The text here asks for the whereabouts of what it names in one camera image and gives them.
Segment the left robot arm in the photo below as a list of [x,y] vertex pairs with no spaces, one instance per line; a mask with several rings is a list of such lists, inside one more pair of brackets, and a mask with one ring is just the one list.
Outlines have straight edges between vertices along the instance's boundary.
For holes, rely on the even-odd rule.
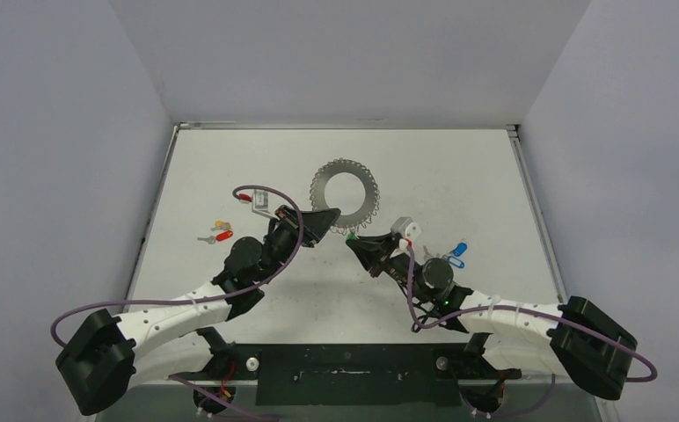
[[104,411],[129,389],[169,375],[222,376],[232,358],[215,325],[250,311],[298,247],[314,247],[339,218],[337,208],[297,213],[281,206],[263,240],[239,238],[211,281],[173,301],[147,301],[142,310],[91,313],[55,361],[81,414]]

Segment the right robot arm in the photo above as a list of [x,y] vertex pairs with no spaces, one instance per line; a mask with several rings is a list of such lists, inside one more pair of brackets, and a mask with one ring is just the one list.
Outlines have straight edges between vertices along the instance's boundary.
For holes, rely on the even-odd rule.
[[441,326],[483,339],[464,352],[470,374],[518,369],[566,376],[595,397],[622,396],[638,342],[590,300],[525,303],[460,286],[447,259],[417,262],[399,234],[349,236],[345,244],[370,276],[397,282],[412,313],[429,307],[425,316],[413,315],[414,328]]

